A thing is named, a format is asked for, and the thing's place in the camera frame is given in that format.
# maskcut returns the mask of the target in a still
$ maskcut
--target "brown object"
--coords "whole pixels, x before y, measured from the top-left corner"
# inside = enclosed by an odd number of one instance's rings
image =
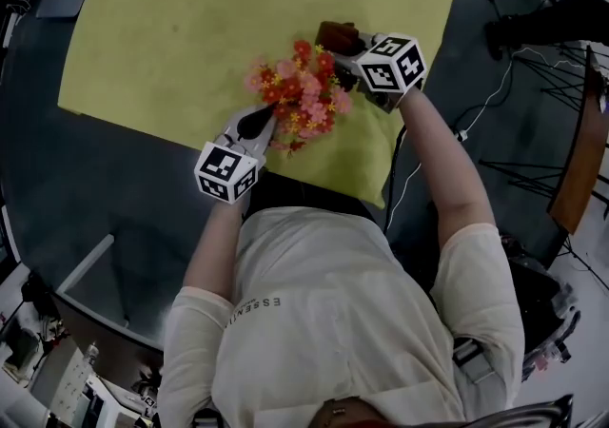
[[[323,21],[317,31],[315,44],[321,44],[324,49],[344,56],[355,56],[365,49],[365,43],[360,39],[360,32],[355,29],[355,24],[352,22],[340,24]]]
[[[588,47],[583,85],[583,102],[569,150],[548,213],[570,234],[574,234],[588,206],[600,172],[602,156],[609,135],[609,115],[600,112],[603,79],[592,66],[592,52]]]
[[[99,356],[93,370],[101,378],[131,391],[133,383],[140,378],[140,371],[147,373],[149,368],[160,369],[163,365],[160,350],[108,328],[57,295],[53,295],[53,302],[83,354],[95,342]]]

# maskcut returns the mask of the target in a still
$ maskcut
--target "equipment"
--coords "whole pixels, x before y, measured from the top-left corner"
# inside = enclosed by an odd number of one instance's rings
[[[352,23],[322,22],[315,42],[333,53],[343,87],[345,74],[359,78],[358,91],[387,113],[427,73],[419,42],[397,32],[371,35]]]
[[[316,44],[333,53],[344,89],[350,91],[359,81],[358,91],[387,113],[427,72],[419,43],[403,34],[372,36],[353,24],[322,22]],[[273,109],[258,105],[238,112],[213,143],[206,143],[194,168],[202,193],[234,204],[258,182],[276,124]]]
[[[258,182],[275,128],[273,109],[262,104],[237,112],[216,140],[206,143],[194,168],[202,193],[234,204]]]

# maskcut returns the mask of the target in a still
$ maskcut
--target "white t-shirt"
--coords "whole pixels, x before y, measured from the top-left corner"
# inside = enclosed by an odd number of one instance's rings
[[[365,218],[258,212],[241,231],[236,306],[192,287],[173,304],[161,422],[187,427],[215,405],[231,428],[306,428],[324,401],[353,396],[399,424],[509,407],[524,335],[494,226],[470,225],[448,241],[431,294],[436,307]],[[494,371],[484,382],[455,366],[459,337],[483,346]]]

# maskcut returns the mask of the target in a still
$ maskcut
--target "sleeve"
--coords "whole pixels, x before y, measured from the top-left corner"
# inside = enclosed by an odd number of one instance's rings
[[[451,237],[442,250],[431,295],[452,336],[475,340],[492,373],[478,381],[456,366],[467,418],[511,407],[521,385],[524,330],[495,226],[473,224]]]
[[[216,357],[233,305],[196,287],[183,287],[167,317],[158,413],[163,426],[187,428],[211,401]]]

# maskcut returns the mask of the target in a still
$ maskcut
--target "wooden board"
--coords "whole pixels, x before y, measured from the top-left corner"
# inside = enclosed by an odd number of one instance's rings
[[[591,65],[588,49],[583,102],[575,137],[548,213],[570,234],[575,234],[597,182],[609,136],[609,115],[600,113],[602,76]]]

